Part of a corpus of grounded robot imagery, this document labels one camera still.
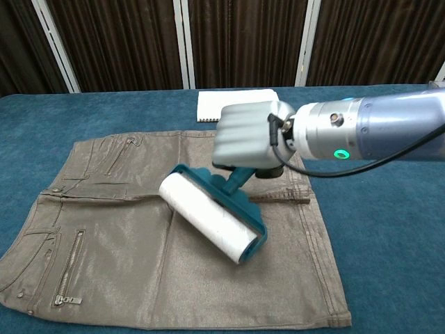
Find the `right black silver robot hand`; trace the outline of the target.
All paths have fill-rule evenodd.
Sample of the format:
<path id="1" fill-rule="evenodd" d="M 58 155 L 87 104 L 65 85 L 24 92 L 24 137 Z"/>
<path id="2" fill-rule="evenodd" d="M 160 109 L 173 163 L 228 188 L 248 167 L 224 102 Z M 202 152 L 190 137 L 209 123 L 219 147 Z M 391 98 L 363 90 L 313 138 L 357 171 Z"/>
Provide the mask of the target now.
<path id="1" fill-rule="evenodd" d="M 283 123 L 296 110 L 283 101 L 233 104 L 221 111 L 216 126 L 212 165 L 224 170 L 254 168 L 260 179 L 281 177 L 284 165 L 270 146 L 270 114 Z"/>

